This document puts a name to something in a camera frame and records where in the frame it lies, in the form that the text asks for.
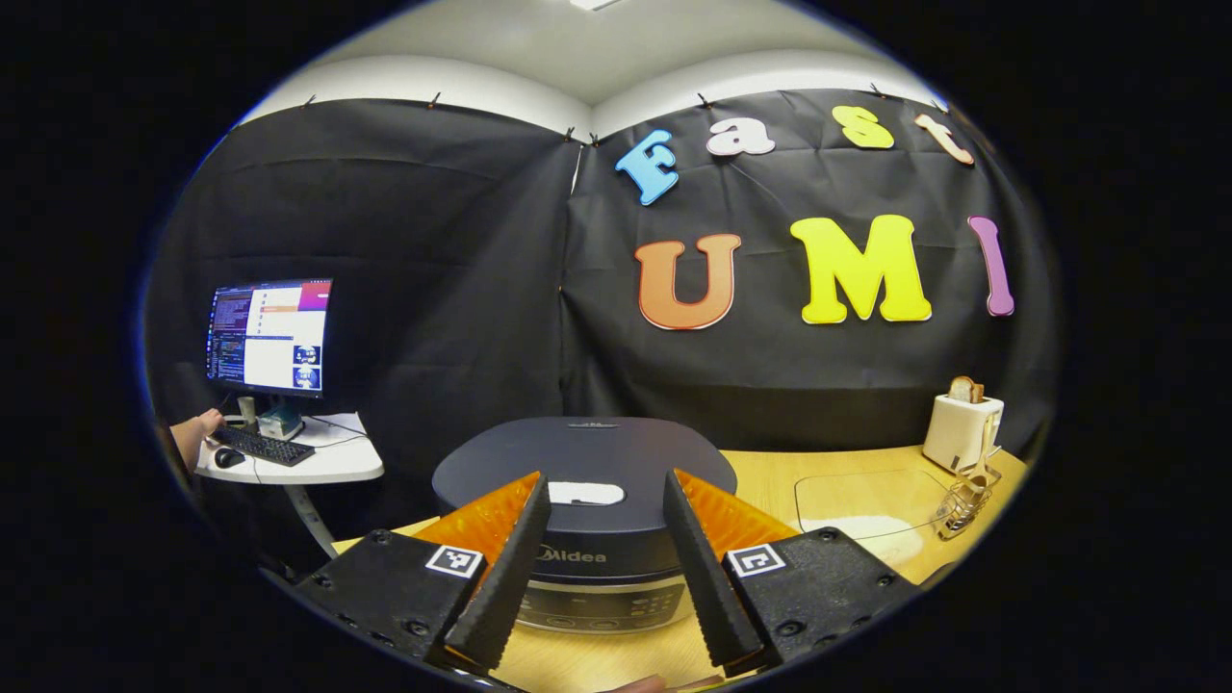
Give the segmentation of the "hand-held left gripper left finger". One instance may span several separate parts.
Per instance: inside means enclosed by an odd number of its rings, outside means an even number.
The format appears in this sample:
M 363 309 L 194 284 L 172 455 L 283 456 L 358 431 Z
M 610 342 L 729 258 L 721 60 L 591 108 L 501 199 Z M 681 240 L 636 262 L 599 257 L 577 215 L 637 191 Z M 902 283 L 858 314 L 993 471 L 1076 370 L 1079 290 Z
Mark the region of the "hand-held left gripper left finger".
M 551 509 L 535 471 L 413 535 L 370 531 L 296 592 L 397 654 L 487 672 L 501 662 Z

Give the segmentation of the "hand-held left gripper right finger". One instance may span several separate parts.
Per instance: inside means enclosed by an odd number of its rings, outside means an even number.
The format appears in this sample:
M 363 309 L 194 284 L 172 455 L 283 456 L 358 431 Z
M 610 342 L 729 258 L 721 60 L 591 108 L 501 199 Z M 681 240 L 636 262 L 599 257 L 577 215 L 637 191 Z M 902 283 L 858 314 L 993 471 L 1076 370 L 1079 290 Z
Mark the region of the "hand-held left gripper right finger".
M 731 677 L 821 654 L 919 593 L 837 527 L 797 531 L 681 469 L 663 515 L 708 657 Z

